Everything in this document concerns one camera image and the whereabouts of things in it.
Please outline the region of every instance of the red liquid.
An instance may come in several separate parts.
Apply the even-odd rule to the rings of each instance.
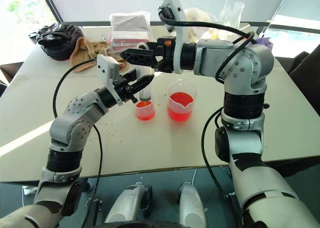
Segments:
[[[141,108],[141,107],[146,107],[151,104],[151,101],[140,101],[138,104],[136,104],[136,107]],[[156,112],[153,112],[151,115],[148,116],[139,116],[136,115],[140,120],[142,121],[148,121],[151,120],[155,116]]]
[[[187,93],[184,92],[176,92],[173,93],[172,95],[170,95],[170,98],[177,102],[180,103],[181,105],[183,105],[184,107],[186,107],[189,103],[193,102],[194,99]],[[171,119],[175,120],[175,121],[179,121],[179,122],[183,122],[189,119],[189,117],[191,116],[191,112],[188,113],[176,113],[173,110],[171,110],[169,107],[167,108],[168,110],[168,114],[171,117]]]

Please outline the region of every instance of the white tabletop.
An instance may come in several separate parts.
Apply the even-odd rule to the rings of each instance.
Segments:
[[[54,119],[52,97],[69,68],[68,61],[54,61],[36,46],[0,98],[0,182],[39,180]],[[178,79],[198,88],[194,111],[186,122],[173,121],[167,114],[167,87]],[[263,160],[318,156],[320,118],[276,60],[267,84],[265,102],[271,107],[265,111]],[[100,87],[95,67],[70,74],[58,93],[58,114],[75,96]],[[152,120],[137,119],[129,101],[112,107],[97,123],[103,176],[205,165],[201,132],[208,117],[223,105],[223,85],[192,72],[162,73],[152,81],[152,97],[156,109]],[[213,166],[226,165],[215,155],[214,131],[212,124],[205,138],[207,158]],[[99,158],[97,134],[92,131],[81,160],[82,177],[97,175]]]

